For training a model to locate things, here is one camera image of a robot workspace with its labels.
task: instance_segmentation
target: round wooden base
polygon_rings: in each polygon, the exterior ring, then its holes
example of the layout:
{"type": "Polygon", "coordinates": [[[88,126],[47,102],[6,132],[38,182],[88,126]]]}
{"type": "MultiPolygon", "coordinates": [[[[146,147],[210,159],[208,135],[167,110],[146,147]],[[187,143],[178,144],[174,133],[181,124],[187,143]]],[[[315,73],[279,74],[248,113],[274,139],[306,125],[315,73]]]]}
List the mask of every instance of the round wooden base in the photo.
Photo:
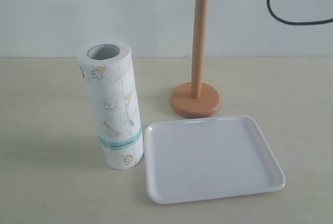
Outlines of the round wooden base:
{"type": "Polygon", "coordinates": [[[221,97],[217,90],[202,83],[201,96],[191,97],[191,82],[178,85],[171,93],[171,107],[186,118],[201,118],[214,115],[220,108],[221,97]]]}

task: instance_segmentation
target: black cable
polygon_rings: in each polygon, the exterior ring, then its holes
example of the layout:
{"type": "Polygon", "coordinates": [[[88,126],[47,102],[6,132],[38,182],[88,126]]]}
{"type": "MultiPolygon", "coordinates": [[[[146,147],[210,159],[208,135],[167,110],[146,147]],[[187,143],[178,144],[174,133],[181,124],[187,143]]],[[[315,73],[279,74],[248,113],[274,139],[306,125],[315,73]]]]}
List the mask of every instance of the black cable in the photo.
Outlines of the black cable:
{"type": "Polygon", "coordinates": [[[321,25],[321,24],[328,24],[328,23],[332,23],[333,22],[333,18],[328,19],[328,20],[320,20],[320,21],[306,21],[306,22],[292,22],[292,21],[287,21],[284,20],[282,18],[280,18],[279,16],[276,16],[276,14],[272,11],[271,8],[271,0],[266,0],[266,4],[267,4],[267,9],[270,12],[271,16],[276,19],[277,21],[283,23],[283,24],[287,24],[287,25],[321,25]]]}

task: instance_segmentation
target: table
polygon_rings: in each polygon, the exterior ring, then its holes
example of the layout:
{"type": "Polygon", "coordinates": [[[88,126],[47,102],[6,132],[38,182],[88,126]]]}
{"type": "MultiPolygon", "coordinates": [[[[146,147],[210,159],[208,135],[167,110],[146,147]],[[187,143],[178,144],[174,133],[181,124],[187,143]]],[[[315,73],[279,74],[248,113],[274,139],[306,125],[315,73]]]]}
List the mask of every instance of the table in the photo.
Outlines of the table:
{"type": "MultiPolygon", "coordinates": [[[[182,119],[190,59],[134,59],[143,128],[182,119]]],[[[147,196],[144,160],[104,160],[74,58],[0,59],[0,223],[333,223],[333,58],[207,58],[216,116],[259,124],[286,176],[274,193],[174,205],[147,196]]]]}

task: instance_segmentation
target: tray rim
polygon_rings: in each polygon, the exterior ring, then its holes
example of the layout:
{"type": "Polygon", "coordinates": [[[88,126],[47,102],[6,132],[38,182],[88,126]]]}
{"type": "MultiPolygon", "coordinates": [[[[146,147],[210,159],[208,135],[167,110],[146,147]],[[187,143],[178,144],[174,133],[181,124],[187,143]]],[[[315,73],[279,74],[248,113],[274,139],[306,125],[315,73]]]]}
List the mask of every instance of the tray rim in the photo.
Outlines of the tray rim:
{"type": "Polygon", "coordinates": [[[144,149],[145,149],[145,154],[146,152],[146,142],[147,142],[147,133],[150,131],[150,128],[153,128],[154,126],[160,126],[160,125],[165,125],[165,124],[183,124],[183,123],[190,123],[190,122],[208,122],[208,121],[216,121],[216,120],[220,120],[220,119],[232,119],[232,118],[237,118],[237,119],[248,119],[250,120],[256,127],[258,134],[260,135],[267,151],[269,152],[269,155],[271,156],[274,164],[276,165],[277,171],[279,172],[280,176],[281,176],[281,183],[275,187],[266,187],[266,188],[262,188],[262,190],[254,190],[253,192],[248,192],[248,193],[240,193],[240,194],[231,194],[231,195],[226,195],[226,196],[222,196],[222,197],[213,197],[213,198],[209,198],[209,199],[203,199],[203,200],[189,200],[189,201],[175,201],[172,203],[169,202],[163,202],[160,201],[157,197],[154,196],[154,194],[151,192],[150,190],[150,180],[149,180],[149,165],[147,162],[147,156],[144,156],[145,159],[145,179],[146,179],[146,191],[148,194],[148,197],[155,203],[157,204],[177,204],[177,203],[189,203],[189,202],[195,202],[195,201],[205,201],[205,200],[213,200],[213,199],[224,199],[224,198],[229,198],[229,197],[238,197],[238,196],[246,196],[246,195],[255,195],[255,194],[262,194],[262,193],[270,193],[270,192],[276,192],[279,190],[282,190],[285,185],[286,185],[286,176],[280,166],[280,164],[278,163],[270,145],[268,144],[266,138],[264,137],[258,123],[250,116],[248,115],[244,115],[244,114],[238,114],[238,115],[227,115],[227,116],[213,116],[213,117],[203,117],[203,118],[191,118],[191,119],[181,119],[181,120],[167,120],[167,121],[157,121],[157,122],[153,122],[151,124],[148,124],[144,131],[143,131],[143,139],[144,139],[144,149]]]}

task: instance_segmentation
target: white plastic tray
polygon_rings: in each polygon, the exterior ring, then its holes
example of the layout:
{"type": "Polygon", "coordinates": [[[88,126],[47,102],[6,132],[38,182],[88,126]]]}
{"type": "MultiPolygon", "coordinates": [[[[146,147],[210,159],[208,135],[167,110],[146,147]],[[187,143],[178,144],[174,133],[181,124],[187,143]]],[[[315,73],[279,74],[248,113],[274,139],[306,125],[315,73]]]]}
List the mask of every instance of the white plastic tray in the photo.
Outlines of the white plastic tray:
{"type": "Polygon", "coordinates": [[[158,122],[146,127],[144,142],[147,193],[159,204],[272,192],[285,185],[248,116],[158,122]]]}

